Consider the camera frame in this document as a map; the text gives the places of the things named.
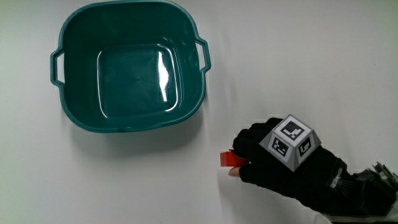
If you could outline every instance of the gloved hand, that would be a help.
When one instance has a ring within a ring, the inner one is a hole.
[[[251,162],[239,170],[242,181],[296,198],[318,212],[365,215],[358,210],[363,205],[363,183],[350,176],[346,164],[330,151],[319,146],[292,172],[259,145],[281,121],[271,118],[254,124],[235,138],[232,151]]]

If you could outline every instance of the teal plastic basin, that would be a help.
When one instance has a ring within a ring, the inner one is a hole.
[[[201,69],[196,43],[203,48]],[[57,58],[64,56],[64,82]],[[206,41],[168,1],[85,6],[64,23],[51,55],[51,82],[66,115],[97,133],[143,131],[182,122],[200,107],[210,69]]]

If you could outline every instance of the red block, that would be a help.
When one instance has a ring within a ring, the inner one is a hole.
[[[249,164],[249,161],[238,157],[231,151],[228,151],[220,153],[220,163],[222,167],[238,167]]]

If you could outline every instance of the fiducial marker cube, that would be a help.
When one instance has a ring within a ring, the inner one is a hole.
[[[320,144],[315,131],[292,115],[260,142],[265,150],[293,172]]]

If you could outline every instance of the white table surface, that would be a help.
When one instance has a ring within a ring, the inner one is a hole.
[[[50,83],[61,25],[93,2],[0,2],[0,223],[313,223],[220,167],[271,116],[316,129],[351,173],[398,169],[398,1],[175,0],[209,44],[206,98],[127,134],[76,127]]]

